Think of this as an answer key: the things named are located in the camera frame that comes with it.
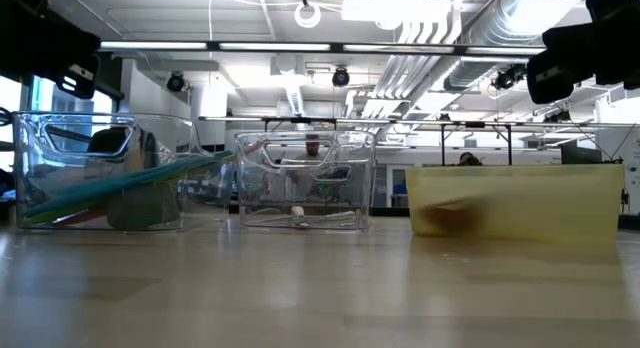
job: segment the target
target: yellow container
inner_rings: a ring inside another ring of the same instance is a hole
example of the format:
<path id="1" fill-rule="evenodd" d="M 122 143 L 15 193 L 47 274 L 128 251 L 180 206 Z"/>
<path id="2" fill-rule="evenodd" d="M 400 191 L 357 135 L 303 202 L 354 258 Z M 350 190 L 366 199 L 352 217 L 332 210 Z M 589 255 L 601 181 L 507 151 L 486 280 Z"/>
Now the yellow container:
<path id="1" fill-rule="evenodd" d="M 415 168 L 407 174 L 420 236 L 614 241 L 619 164 Z"/>

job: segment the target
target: lab workbench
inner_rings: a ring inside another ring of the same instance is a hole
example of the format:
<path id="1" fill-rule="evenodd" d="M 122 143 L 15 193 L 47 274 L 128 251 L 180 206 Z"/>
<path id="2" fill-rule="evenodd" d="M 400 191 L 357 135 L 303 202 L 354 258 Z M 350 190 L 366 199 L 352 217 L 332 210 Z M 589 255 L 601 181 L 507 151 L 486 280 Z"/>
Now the lab workbench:
<path id="1" fill-rule="evenodd" d="M 640 236 L 0 231 L 0 346 L 639 347 Z"/>

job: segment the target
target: desk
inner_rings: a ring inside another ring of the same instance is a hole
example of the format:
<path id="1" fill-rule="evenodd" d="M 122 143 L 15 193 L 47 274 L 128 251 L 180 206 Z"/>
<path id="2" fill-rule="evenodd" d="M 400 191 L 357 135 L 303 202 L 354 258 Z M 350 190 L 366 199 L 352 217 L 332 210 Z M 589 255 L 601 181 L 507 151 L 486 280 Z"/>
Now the desk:
<path id="1" fill-rule="evenodd" d="M 639 235 L 465 242 L 373 221 L 364 234 L 0 231 L 0 347 L 640 346 Z"/>

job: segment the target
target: ceiling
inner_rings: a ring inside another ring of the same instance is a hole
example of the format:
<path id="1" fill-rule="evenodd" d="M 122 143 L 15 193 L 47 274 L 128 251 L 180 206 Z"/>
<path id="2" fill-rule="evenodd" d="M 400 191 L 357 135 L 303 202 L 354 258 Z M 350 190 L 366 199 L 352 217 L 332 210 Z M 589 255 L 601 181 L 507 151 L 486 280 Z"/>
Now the ceiling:
<path id="1" fill-rule="evenodd" d="M 382 30 L 373 22 L 344 21 L 341 14 L 321 9 L 320 23 L 311 29 L 296 24 L 294 10 L 299 0 L 50 0 L 52 9 L 78 27 L 96 33 L 104 40 L 249 40 L 249 41 L 297 41 L 297 42 L 395 42 L 400 29 Z M 462 5 L 464 27 L 488 0 L 466 1 Z M 330 7 L 339 7 L 342 0 L 321 0 Z M 586 9 L 572 9 L 558 25 L 570 25 L 589 21 Z M 235 87 L 229 97 L 229 106 L 235 114 L 251 113 L 255 107 L 275 107 L 286 100 L 282 87 L 268 83 L 273 54 L 247 53 L 162 53 L 144 57 L 139 61 L 160 61 L 162 64 L 180 61 L 217 61 L 228 74 Z M 386 56 L 366 55 L 303 55 L 306 71 L 313 72 L 308 84 L 302 87 L 306 100 L 345 102 L 347 92 L 376 84 L 384 72 Z M 348 67 L 350 87 L 334 88 L 331 77 L 336 66 Z M 168 69 L 156 69 L 152 78 L 165 80 Z M 185 72 L 195 82 L 209 79 L 206 71 Z M 536 107 L 529 99 L 526 85 L 519 84 L 506 94 L 496 97 L 488 87 L 489 81 L 468 94 L 463 94 L 448 109 L 454 119 L 515 120 L 531 113 Z M 577 120 L 593 117 L 593 98 L 606 93 L 602 88 L 590 88 L 586 83 L 572 97 L 572 116 Z"/>

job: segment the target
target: security camera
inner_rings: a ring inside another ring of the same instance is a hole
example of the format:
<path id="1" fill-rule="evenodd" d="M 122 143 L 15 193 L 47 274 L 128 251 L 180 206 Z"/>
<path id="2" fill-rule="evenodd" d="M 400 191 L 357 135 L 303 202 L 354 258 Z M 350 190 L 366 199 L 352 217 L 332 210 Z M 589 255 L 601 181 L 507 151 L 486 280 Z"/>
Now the security camera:
<path id="1" fill-rule="evenodd" d="M 338 67 L 336 68 L 336 72 L 333 73 L 333 82 L 334 87 L 342 88 L 349 84 L 349 73 L 347 73 L 347 68 Z"/>
<path id="2" fill-rule="evenodd" d="M 189 88 L 189 84 L 183 77 L 182 72 L 171 73 L 171 78 L 167 81 L 167 89 L 174 93 L 184 92 Z"/>

